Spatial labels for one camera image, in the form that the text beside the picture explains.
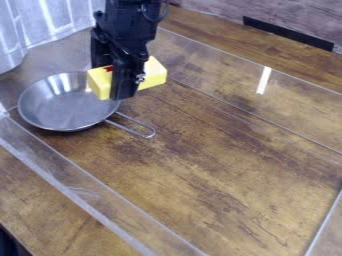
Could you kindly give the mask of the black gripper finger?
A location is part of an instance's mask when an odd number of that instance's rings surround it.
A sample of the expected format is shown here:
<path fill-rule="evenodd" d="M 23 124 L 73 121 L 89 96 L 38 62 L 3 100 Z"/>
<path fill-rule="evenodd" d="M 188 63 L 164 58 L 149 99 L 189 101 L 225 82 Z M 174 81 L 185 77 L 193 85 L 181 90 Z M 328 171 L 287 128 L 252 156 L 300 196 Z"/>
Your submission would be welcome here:
<path fill-rule="evenodd" d="M 110 98 L 122 100 L 132 97 L 144 80 L 144 62 L 116 58 L 112 62 Z"/>
<path fill-rule="evenodd" d="M 112 64 L 110 48 L 105 38 L 90 31 L 90 65 L 93 68 Z"/>

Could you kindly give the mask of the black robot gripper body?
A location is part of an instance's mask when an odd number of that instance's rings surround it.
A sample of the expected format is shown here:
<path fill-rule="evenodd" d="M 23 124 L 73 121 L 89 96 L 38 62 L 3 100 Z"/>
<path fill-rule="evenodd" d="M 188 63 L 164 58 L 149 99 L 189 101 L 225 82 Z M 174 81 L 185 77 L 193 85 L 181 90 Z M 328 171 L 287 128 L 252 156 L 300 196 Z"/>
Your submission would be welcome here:
<path fill-rule="evenodd" d="M 92 31 L 108 40 L 112 62 L 116 56 L 146 61 L 146 44 L 154 39 L 162 0 L 105 0 L 96 11 Z"/>

